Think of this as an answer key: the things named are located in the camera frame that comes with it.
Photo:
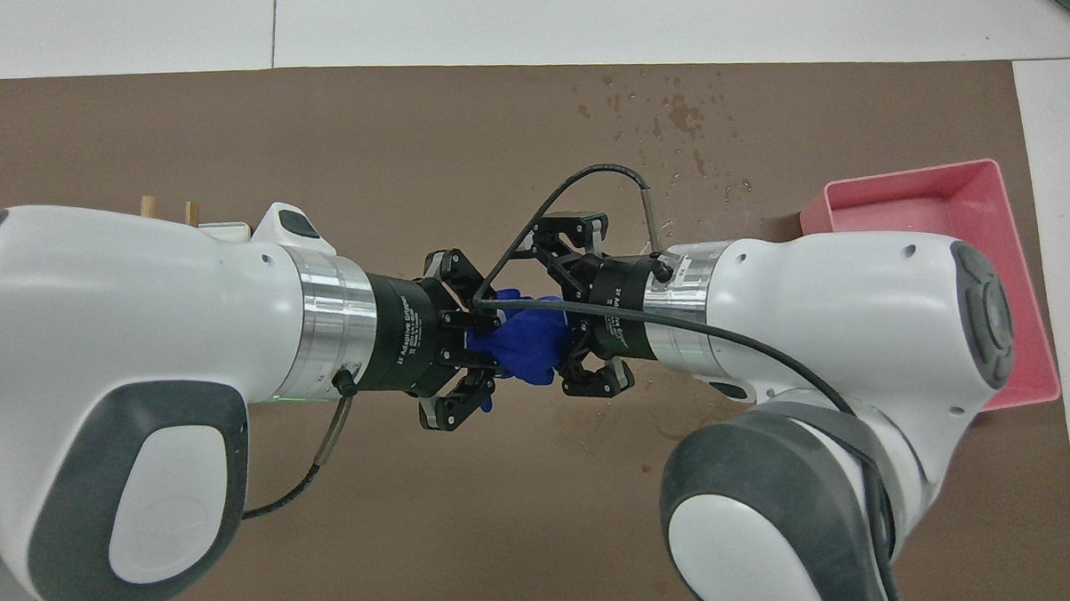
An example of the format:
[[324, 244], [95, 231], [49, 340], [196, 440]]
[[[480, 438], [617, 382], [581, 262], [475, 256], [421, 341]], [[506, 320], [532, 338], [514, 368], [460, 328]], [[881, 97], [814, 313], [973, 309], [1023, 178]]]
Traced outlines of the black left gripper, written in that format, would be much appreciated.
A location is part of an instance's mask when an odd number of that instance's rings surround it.
[[423, 281], [367, 275], [376, 306], [371, 357], [358, 377], [362, 391], [406, 391], [422, 397], [421, 429], [458, 429], [478, 409], [489, 406], [496, 390], [496, 368], [475, 367], [455, 388], [435, 395], [455, 375], [452, 365], [438, 364], [446, 340], [443, 328], [495, 332], [502, 315], [477, 310], [473, 296], [485, 283], [479, 269], [458, 249], [425, 257]]

